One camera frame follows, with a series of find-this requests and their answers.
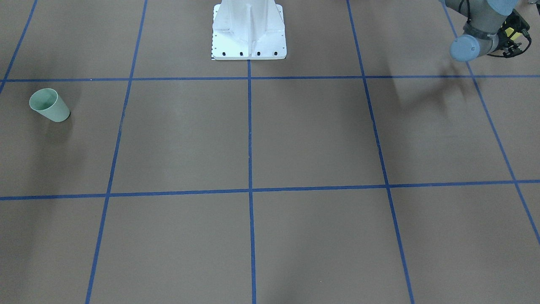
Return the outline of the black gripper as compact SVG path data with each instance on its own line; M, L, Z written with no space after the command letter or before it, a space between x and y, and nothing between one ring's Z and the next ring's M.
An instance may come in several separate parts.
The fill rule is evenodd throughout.
M498 31L498 50L502 52L498 57L514 58L525 53L532 44L529 30L530 25L524 17L519 12L511 12ZM524 49L521 48L523 43L517 41L519 37L524 37L528 42Z

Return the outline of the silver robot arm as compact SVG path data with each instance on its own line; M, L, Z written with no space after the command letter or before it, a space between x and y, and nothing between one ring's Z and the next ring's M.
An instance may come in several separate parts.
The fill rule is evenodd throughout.
M532 44L530 25L515 9L516 0L442 0L466 17L463 33L451 43L454 60L469 62L481 56L514 58Z

